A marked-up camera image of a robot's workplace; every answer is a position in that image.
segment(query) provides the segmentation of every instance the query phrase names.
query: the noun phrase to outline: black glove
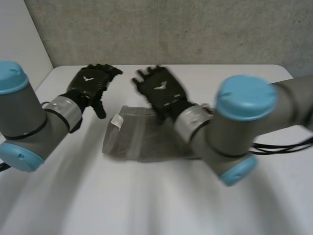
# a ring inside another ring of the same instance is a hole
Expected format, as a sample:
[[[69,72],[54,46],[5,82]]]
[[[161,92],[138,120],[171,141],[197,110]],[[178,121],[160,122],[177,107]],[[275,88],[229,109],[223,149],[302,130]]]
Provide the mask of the black glove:
[[[135,78],[132,81],[151,103],[160,119],[170,116],[175,121],[182,111],[193,106],[187,101],[184,88],[166,67],[148,67],[147,73],[137,70],[137,74],[143,78],[143,82]]]
[[[82,68],[61,95],[72,99],[82,110],[91,106],[100,119],[106,117],[101,97],[115,76],[123,72],[111,65],[88,65]]]

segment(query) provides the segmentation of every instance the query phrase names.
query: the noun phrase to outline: white logo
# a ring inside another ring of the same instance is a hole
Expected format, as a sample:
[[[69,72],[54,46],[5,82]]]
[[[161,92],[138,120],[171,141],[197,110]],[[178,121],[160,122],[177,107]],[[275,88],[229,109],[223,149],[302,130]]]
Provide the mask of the white logo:
[[[155,87],[155,90],[164,90],[164,89],[166,89],[166,83],[167,82],[162,82],[160,87]]]
[[[90,80],[92,80],[93,79],[93,77],[92,78],[86,78],[86,77],[84,77],[84,80],[86,81],[86,82],[88,82],[88,81],[90,81]]]

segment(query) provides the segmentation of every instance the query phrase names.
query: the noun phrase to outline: gray wall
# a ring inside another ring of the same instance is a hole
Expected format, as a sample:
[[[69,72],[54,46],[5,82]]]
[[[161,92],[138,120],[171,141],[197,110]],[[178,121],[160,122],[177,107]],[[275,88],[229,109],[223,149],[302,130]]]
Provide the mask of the gray wall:
[[[278,64],[313,73],[313,0],[25,0],[53,65]]]

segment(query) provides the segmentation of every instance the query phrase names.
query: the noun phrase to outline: white wall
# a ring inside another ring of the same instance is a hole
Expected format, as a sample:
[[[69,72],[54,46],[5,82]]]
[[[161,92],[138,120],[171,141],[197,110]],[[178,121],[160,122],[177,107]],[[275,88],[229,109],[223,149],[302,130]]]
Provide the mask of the white wall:
[[[53,69],[23,0],[0,0],[0,60],[18,62],[34,89]]]

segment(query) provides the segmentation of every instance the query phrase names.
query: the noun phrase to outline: black cable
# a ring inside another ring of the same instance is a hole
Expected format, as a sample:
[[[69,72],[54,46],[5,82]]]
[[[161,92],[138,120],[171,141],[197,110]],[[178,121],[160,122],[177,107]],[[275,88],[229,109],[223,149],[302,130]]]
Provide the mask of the black cable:
[[[300,143],[291,144],[291,145],[270,145],[270,144],[262,144],[262,143],[253,143],[252,147],[258,147],[258,148],[268,148],[268,149],[276,149],[276,148],[294,148],[299,147],[303,145],[307,145],[313,143],[313,137],[308,138]]]
[[[290,144],[290,145],[270,145],[270,144],[260,144],[254,143],[252,145],[258,151],[251,151],[251,153],[256,155],[271,155],[271,154],[285,154],[294,153],[313,146],[313,137],[308,138],[300,143]],[[268,149],[278,149],[277,151],[269,151]]]
[[[0,164],[0,172],[9,169],[10,166],[7,163]]]

